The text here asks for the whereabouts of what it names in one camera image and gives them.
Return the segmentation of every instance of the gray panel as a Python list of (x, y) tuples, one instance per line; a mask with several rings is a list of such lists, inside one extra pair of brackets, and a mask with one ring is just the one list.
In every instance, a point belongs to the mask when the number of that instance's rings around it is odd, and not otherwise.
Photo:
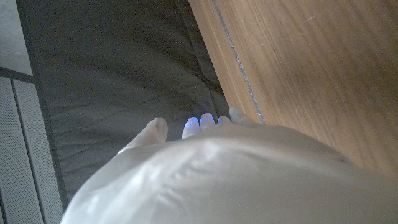
[(2, 214), (1, 214), (1, 212), (0, 212), (0, 224), (4, 224), (4, 221), (3, 221), (3, 219), (2, 219)]
[(44, 218), (47, 223), (60, 223), (62, 204), (35, 85), (13, 82)]
[(0, 67), (32, 75), (15, 0), (0, 1)]
[(8, 224), (43, 223), (10, 79), (0, 77), (0, 189)]

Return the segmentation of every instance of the desk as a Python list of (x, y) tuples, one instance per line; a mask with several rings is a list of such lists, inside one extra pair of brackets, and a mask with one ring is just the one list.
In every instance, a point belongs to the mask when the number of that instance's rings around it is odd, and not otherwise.
[(398, 176), (398, 2), (190, 0), (230, 106)]

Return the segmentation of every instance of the perforated panel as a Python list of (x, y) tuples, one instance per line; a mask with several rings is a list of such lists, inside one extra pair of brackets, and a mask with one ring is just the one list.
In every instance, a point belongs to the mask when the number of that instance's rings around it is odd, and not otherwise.
[(63, 211), (35, 85), (13, 82), (44, 218), (47, 223), (60, 223)]
[(2, 213), (0, 212), (0, 224), (4, 224), (4, 221), (3, 221), (3, 219), (2, 219)]
[(0, 77), (0, 189), (8, 224), (43, 223), (11, 82)]

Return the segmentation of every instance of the white garment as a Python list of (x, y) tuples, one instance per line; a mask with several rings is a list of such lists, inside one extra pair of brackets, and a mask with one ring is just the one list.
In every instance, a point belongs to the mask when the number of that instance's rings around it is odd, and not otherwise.
[[(165, 141), (164, 120), (148, 127)], [(398, 223), (395, 179), (289, 128), (227, 122), (134, 141), (76, 193), (63, 224)]]

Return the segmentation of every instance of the finger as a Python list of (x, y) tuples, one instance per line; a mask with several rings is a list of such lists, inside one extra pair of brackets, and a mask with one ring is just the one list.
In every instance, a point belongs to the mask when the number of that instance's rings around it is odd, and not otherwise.
[(226, 116), (220, 116), (217, 120), (217, 124), (227, 124), (227, 123), (231, 123), (231, 120)]
[(194, 134), (198, 134), (199, 132), (200, 128), (198, 118), (192, 117), (188, 119), (187, 123), (185, 124), (181, 139), (193, 136)]
[(206, 128), (215, 125), (213, 115), (207, 113), (201, 116), (200, 118), (200, 130), (203, 131)]
[(166, 142), (168, 130), (169, 128), (165, 119), (155, 118), (149, 121), (147, 126), (126, 147), (120, 150), (118, 154), (127, 148)]
[(229, 115), (231, 116), (231, 120), (234, 124), (238, 124), (241, 126), (253, 127), (258, 126), (259, 124), (253, 121), (251, 118), (246, 116), (242, 110), (237, 108), (229, 109)]

